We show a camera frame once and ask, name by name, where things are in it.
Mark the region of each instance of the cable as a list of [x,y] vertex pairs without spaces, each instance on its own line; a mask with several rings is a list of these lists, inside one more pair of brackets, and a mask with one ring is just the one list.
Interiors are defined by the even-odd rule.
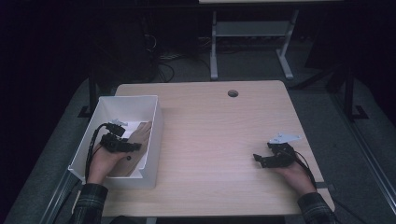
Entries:
[[205,42],[203,44],[200,44],[198,46],[198,48],[201,49],[205,49],[206,46],[210,46],[210,44],[212,43],[212,39],[210,37],[202,37],[202,38],[198,38],[200,41],[204,40]]
[[166,64],[166,63],[158,63],[158,65],[162,65],[162,66],[168,67],[168,68],[171,70],[172,75],[171,75],[171,77],[169,77],[169,78],[167,79],[165,73],[163,72],[163,70],[160,68],[160,66],[158,66],[158,72],[159,72],[160,79],[161,79],[164,83],[170,82],[170,81],[174,78],[174,76],[175,76],[175,69],[174,69],[171,65]]
[[154,46],[152,46],[152,49],[155,49],[157,47],[157,38],[155,38],[154,35],[145,35],[146,37],[151,37],[154,40]]
[[315,181],[314,175],[312,174],[311,169],[309,169],[308,162],[306,162],[306,159],[304,158],[303,155],[301,155],[301,154],[300,154],[299,152],[297,152],[297,151],[294,151],[294,152],[298,153],[298,154],[304,159],[306,165],[303,164],[303,162],[302,162],[301,160],[299,160],[297,157],[293,157],[292,155],[290,155],[289,153],[287,153],[287,152],[285,152],[285,151],[283,151],[283,150],[279,150],[278,152],[280,152],[280,153],[282,153],[282,154],[285,154],[285,155],[287,155],[287,156],[289,156],[289,157],[294,158],[294,160],[295,160],[299,165],[301,165],[301,167],[303,167],[303,169],[305,170],[305,172],[308,174],[309,179],[311,179],[312,185],[315,187],[315,189],[317,189],[317,182]]
[[205,62],[203,59],[200,59],[200,58],[193,58],[193,56],[188,56],[188,55],[185,55],[185,54],[175,54],[175,55],[172,55],[172,56],[160,56],[161,60],[165,60],[165,61],[168,61],[168,62],[172,62],[174,60],[179,60],[179,59],[191,59],[191,58],[193,60],[196,60],[196,61],[199,61],[199,62],[203,63],[205,65],[205,67],[210,72],[209,64],[207,64],[207,62]]
[[92,154],[92,157],[94,157],[95,156],[95,154],[96,154],[96,152],[98,152],[99,151],[99,149],[101,148],[102,146],[99,146],[99,148],[97,148],[94,152],[93,152],[93,154]]
[[106,124],[101,124],[94,132],[93,132],[93,136],[90,142],[90,147],[88,148],[88,155],[87,155],[87,160],[85,162],[85,182],[88,181],[88,177],[90,176],[90,167],[91,167],[91,162],[92,162],[92,151],[93,151],[93,145],[95,144],[96,141],[96,137],[99,134],[99,130],[102,127],[105,127]]

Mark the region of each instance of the cardboard box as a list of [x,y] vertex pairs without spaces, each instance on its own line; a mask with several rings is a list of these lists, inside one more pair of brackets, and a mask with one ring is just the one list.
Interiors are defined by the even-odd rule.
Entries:
[[[85,183],[85,162],[93,132],[101,124],[108,123],[113,119],[128,123],[128,126],[122,126],[125,129],[123,138],[128,138],[136,130],[140,122],[152,121],[152,127],[148,142],[148,151],[137,164],[131,175],[125,177],[107,177],[104,185],[110,189],[154,188],[163,136],[163,114],[158,102],[158,96],[100,97],[75,158],[69,165],[69,171]],[[100,142],[102,135],[105,133],[108,133],[108,130],[101,128],[96,137],[95,144]]]

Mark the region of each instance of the finger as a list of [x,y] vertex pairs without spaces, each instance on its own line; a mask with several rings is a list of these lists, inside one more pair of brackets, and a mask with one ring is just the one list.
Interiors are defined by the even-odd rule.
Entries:
[[143,135],[142,136],[143,140],[149,139],[149,137],[151,135],[150,129],[146,133],[143,133],[142,135]]
[[140,122],[139,126],[137,126],[136,130],[134,130],[134,133],[139,133],[140,131],[143,130],[143,128],[145,127],[146,122]]
[[151,125],[152,125],[151,121],[146,122],[145,126],[142,128],[142,132],[146,133],[146,132],[150,131],[151,130]]
[[145,139],[142,143],[142,146],[147,147],[149,145],[149,138]]

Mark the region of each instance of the hole in table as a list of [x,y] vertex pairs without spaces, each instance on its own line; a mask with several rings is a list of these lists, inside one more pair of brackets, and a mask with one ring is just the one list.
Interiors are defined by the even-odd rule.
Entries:
[[228,95],[230,96],[230,97],[237,97],[238,96],[238,91],[235,91],[235,90],[230,90],[230,91],[228,91]]

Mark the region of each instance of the table leg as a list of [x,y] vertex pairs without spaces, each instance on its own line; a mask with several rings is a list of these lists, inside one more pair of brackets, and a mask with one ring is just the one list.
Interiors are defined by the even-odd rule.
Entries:
[[157,218],[156,217],[148,217],[146,219],[146,224],[155,224],[157,222]]

